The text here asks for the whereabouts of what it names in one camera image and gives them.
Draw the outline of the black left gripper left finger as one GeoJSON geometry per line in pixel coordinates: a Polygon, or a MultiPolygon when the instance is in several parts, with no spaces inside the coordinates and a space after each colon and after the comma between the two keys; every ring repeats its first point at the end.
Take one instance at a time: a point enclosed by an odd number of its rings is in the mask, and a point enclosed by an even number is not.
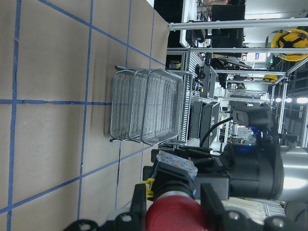
{"type": "Polygon", "coordinates": [[[121,212],[99,226],[95,221],[80,219],[68,225],[66,231],[144,231],[146,215],[146,185],[137,184],[128,211],[121,212]]]}

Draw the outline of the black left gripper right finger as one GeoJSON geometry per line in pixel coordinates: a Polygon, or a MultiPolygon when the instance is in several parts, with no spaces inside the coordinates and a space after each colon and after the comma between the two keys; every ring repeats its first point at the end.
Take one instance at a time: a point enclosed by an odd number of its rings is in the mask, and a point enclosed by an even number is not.
{"type": "Polygon", "coordinates": [[[226,210],[209,183],[200,186],[201,206],[205,213],[208,231],[261,231],[263,226],[255,223],[239,210],[226,210]]]}

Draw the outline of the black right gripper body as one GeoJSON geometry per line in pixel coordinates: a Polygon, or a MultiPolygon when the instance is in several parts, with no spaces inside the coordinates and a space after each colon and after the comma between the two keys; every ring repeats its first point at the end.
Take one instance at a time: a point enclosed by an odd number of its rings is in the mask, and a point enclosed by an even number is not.
{"type": "Polygon", "coordinates": [[[194,178],[200,199],[201,184],[209,183],[221,200],[229,197],[277,199],[282,193],[284,170],[281,148],[276,144],[227,144],[221,155],[209,148],[180,146],[168,155],[189,159],[198,169],[194,178]]]}

